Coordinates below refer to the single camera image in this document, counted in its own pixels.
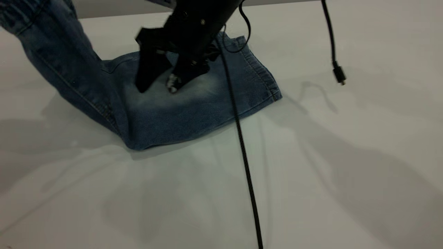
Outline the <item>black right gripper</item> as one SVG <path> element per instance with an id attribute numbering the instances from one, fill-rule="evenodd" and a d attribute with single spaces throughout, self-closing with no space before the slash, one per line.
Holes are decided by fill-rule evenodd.
<path id="1" fill-rule="evenodd" d="M 176 6 L 164 24 L 166 38 L 179 57 L 166 81 L 169 93 L 174 94 L 185 84 L 209 72 L 206 60 L 201 60 L 226 24 L 241 0 L 177 0 Z M 139 64 L 136 87 L 146 92 L 156 79 L 172 64 L 166 56 L 168 43 L 163 28 L 142 27 L 136 36 L 139 45 Z"/>

